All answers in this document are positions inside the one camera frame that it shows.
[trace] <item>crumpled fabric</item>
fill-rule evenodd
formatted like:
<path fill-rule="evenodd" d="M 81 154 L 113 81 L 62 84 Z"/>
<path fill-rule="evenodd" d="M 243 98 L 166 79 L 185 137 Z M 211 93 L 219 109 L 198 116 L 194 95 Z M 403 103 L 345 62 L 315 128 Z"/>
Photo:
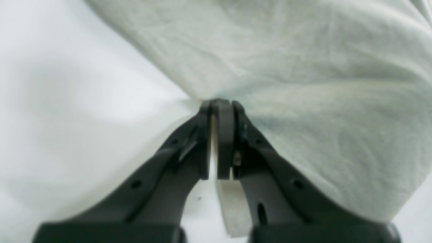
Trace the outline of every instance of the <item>crumpled fabric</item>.
<path fill-rule="evenodd" d="M 431 172 L 429 1 L 88 3 L 191 97 L 241 102 L 357 215 L 391 221 Z"/>

